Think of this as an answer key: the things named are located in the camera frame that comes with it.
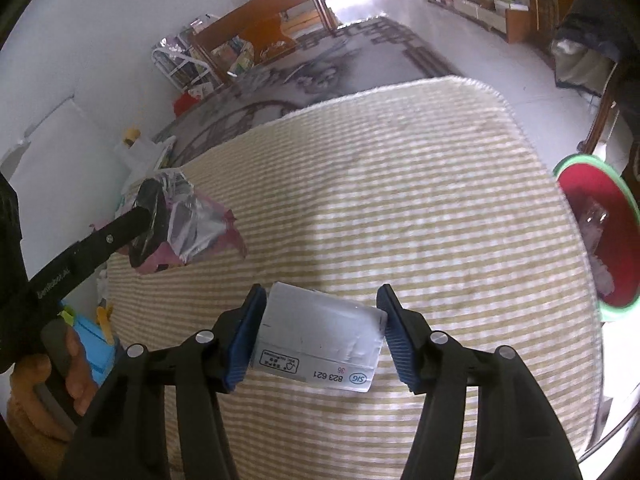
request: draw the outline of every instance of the green object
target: green object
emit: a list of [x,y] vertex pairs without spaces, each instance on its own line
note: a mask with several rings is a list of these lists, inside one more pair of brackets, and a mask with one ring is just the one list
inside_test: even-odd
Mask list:
[[[631,190],[626,185],[625,181],[622,180],[616,170],[614,170],[609,164],[606,162],[602,162],[599,158],[593,155],[584,155],[579,153],[577,155],[569,155],[565,157],[563,160],[558,162],[558,165],[554,168],[554,176],[556,179],[560,177],[560,174],[566,170],[569,166],[574,164],[589,164],[594,168],[598,168],[600,171],[605,173],[615,184],[618,186],[618,189],[625,196],[627,203],[631,206],[631,209],[634,211],[634,215],[636,216],[636,224],[640,226],[640,209],[638,209],[638,204],[634,199]],[[640,304],[640,294],[636,294],[634,300],[624,307],[616,307],[611,306],[603,300],[598,300],[598,307],[600,308],[600,319],[603,322],[609,321],[619,321],[626,316],[628,316],[633,310],[638,307]]]
[[62,303],[62,307],[62,312],[60,312],[60,314],[58,315],[65,320],[66,324],[68,324],[69,326],[73,326],[76,322],[76,311],[73,310],[72,306],[65,303]]

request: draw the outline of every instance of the green bucket rim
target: green bucket rim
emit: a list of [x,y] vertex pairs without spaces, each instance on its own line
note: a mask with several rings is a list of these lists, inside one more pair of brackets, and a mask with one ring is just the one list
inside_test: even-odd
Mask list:
[[[609,164],[603,162],[599,158],[593,155],[585,155],[584,153],[577,153],[575,155],[569,155],[565,157],[563,160],[558,162],[556,167],[554,168],[554,176],[556,180],[560,176],[560,174],[566,170],[566,168],[573,166],[575,164],[589,164],[594,168],[598,168],[603,171],[613,182],[616,183],[616,186],[622,191],[622,194],[626,197],[626,201],[634,210],[636,214],[636,225],[640,226],[640,209],[638,209],[638,204],[634,199],[631,190],[626,185],[625,181],[622,180],[616,170],[614,170]],[[603,322],[611,322],[611,321],[619,321],[626,316],[628,316],[633,310],[635,310],[640,304],[640,290],[636,292],[636,298],[629,303],[627,306],[616,307],[611,306],[607,302],[600,300],[598,298],[598,307],[600,308],[600,319]]]

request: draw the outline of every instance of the sig logo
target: sig logo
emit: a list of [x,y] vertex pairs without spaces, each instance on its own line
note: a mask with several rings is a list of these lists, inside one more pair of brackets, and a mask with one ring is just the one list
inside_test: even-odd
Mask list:
[[367,381],[367,376],[362,372],[357,372],[357,373],[351,374],[349,376],[349,380],[353,384],[363,384]]

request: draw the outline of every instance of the striped mattress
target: striped mattress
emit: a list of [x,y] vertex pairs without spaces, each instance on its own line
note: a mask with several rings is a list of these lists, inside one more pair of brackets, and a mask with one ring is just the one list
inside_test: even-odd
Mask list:
[[[112,321],[125,345],[180,344],[281,281],[375,305],[390,283],[405,308],[465,346],[510,344],[576,452],[600,400],[602,343],[583,244],[567,202],[504,100],[447,77],[380,88],[258,126],[184,167],[229,206],[249,247],[139,276],[109,263]],[[456,478],[472,466],[469,391]],[[170,461],[181,468],[175,395]],[[386,346],[366,394],[249,370],[220,396],[243,480],[399,479],[422,409]]]

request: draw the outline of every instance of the white carton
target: white carton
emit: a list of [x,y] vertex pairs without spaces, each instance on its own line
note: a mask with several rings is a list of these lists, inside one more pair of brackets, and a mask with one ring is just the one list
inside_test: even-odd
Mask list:
[[378,366],[386,312],[276,282],[256,339],[252,366],[268,374],[366,392]]

